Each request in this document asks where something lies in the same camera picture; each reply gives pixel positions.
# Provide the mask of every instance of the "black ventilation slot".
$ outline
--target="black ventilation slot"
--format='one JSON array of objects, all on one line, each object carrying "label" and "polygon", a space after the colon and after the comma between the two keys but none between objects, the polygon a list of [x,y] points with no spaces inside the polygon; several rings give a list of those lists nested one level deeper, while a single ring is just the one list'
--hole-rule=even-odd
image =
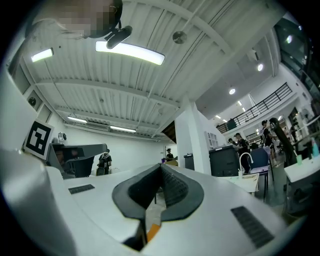
[{"label": "black ventilation slot", "polygon": [[87,190],[92,190],[94,188],[95,188],[94,186],[92,186],[91,184],[88,184],[88,185],[83,185],[83,186],[71,187],[71,188],[69,188],[69,191],[70,191],[71,195],[73,195],[73,194],[84,192]]},{"label": "black ventilation slot", "polygon": [[231,209],[231,212],[238,220],[245,233],[249,236],[256,248],[264,246],[270,242],[274,236],[256,219],[256,217],[248,211],[247,208],[241,206]]}]

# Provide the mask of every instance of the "ceiling light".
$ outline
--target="ceiling light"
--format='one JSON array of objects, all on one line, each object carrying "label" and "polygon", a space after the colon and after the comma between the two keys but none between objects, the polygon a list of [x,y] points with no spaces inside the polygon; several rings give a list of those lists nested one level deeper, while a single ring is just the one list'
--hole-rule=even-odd
[{"label": "ceiling light", "polygon": [[258,65],[258,71],[261,71],[263,68],[264,68],[264,65],[263,65],[263,64],[259,64],[259,65]]},{"label": "ceiling light", "polygon": [[73,120],[73,121],[77,121],[77,122],[81,122],[81,123],[87,123],[87,120],[84,120],[84,119],[80,119],[80,118],[76,118],[76,117],[72,117],[72,116],[68,116],[68,118],[70,120]]},{"label": "ceiling light", "polygon": [[43,50],[42,52],[39,52],[39,53],[33,55],[31,57],[31,60],[32,60],[32,62],[37,62],[42,59],[51,57],[52,55],[54,55],[54,50],[52,48],[50,48],[50,49]]},{"label": "ceiling light", "polygon": [[232,95],[232,94],[234,94],[235,92],[236,92],[236,89],[232,88],[232,89],[230,89],[229,94]]},{"label": "ceiling light", "polygon": [[128,55],[148,62],[152,62],[157,65],[161,65],[165,60],[165,56],[163,54],[122,42],[117,44],[114,48],[108,49],[106,41],[96,41],[95,50],[97,52]]},{"label": "ceiling light", "polygon": [[292,42],[292,35],[288,35],[285,41],[290,44]]},{"label": "ceiling light", "polygon": [[130,133],[135,133],[136,132],[136,130],[134,130],[134,129],[122,128],[122,127],[112,126],[112,125],[110,125],[110,128],[113,129],[113,130],[130,132]]}]

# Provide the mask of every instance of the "orange object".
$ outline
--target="orange object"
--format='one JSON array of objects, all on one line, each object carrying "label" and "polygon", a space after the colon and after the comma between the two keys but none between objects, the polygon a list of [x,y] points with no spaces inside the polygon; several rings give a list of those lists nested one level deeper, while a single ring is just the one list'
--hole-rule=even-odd
[{"label": "orange object", "polygon": [[150,242],[152,240],[152,238],[154,238],[154,236],[156,235],[156,233],[159,231],[160,226],[157,224],[152,224],[148,234],[146,234],[146,239],[148,242]]}]

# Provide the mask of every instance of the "gray floor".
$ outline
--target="gray floor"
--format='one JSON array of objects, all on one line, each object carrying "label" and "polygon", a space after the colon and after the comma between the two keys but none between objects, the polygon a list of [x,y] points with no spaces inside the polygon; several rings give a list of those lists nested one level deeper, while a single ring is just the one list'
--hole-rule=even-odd
[{"label": "gray floor", "polygon": [[[278,162],[281,162],[279,167],[273,167],[273,176],[274,181],[272,180],[271,170],[269,171],[268,176],[268,190],[265,196],[265,204],[269,205],[274,212],[276,212],[279,216],[284,218],[283,216],[283,206],[286,198],[286,193],[284,192],[284,185],[287,182],[287,177],[284,169],[284,155],[277,155],[276,157]],[[264,199],[264,176],[259,177],[259,191],[255,193],[255,197],[259,200],[263,201]],[[146,219],[145,225],[146,230],[149,231],[152,224],[161,225],[160,216],[161,212],[166,209],[166,203],[163,193],[156,194],[156,204],[153,200],[149,207],[146,210]],[[289,224],[292,222],[291,220],[285,219]]]}]

